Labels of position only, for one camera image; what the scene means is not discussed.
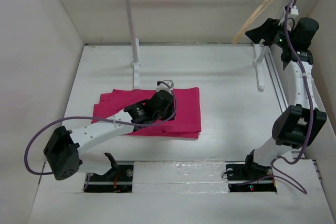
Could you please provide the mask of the pink trousers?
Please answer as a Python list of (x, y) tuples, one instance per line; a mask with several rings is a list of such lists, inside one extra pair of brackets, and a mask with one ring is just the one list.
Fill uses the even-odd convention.
[[(144, 128), (131, 133), (134, 136), (166, 136), (198, 139), (201, 128), (200, 91), (198, 87), (175, 89), (177, 113), (175, 119), (159, 126)], [(93, 116), (108, 118), (126, 106), (154, 95), (154, 90), (117, 90), (100, 95), (93, 107)]]

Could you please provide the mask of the beige wooden hanger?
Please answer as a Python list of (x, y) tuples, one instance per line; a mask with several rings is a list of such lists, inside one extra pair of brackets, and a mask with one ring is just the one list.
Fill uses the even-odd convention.
[(242, 36), (247, 31), (248, 27), (254, 22), (254, 20), (270, 5), (274, 0), (263, 0), (263, 2), (255, 9), (250, 17), (242, 25), (238, 33), (233, 37), (232, 43), (237, 44), (241, 40)]

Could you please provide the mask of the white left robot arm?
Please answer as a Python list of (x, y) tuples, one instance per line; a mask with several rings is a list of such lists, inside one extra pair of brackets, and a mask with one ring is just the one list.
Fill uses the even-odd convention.
[(119, 165), (112, 154), (105, 153), (109, 162), (96, 167), (84, 165), (80, 156), (91, 148), (114, 137), (152, 128), (174, 119), (176, 114), (173, 91), (159, 90), (146, 100), (129, 105), (115, 115), (93, 124), (67, 130), (60, 126), (54, 130), (44, 154), (56, 180), (65, 180), (77, 172), (92, 173), (105, 180), (114, 180)]

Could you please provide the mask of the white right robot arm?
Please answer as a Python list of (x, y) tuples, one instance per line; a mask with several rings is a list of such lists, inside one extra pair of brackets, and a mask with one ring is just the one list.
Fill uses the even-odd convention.
[(292, 149), (309, 146), (327, 120), (312, 91), (313, 56), (308, 48), (318, 29), (319, 23), (311, 18), (299, 19), (292, 31), (280, 20), (268, 18), (260, 27), (245, 33), (254, 43), (263, 41), (266, 46), (282, 49), (281, 61), (291, 90), (289, 105), (275, 120), (271, 138), (245, 159), (242, 174), (248, 179), (266, 176), (274, 159)]

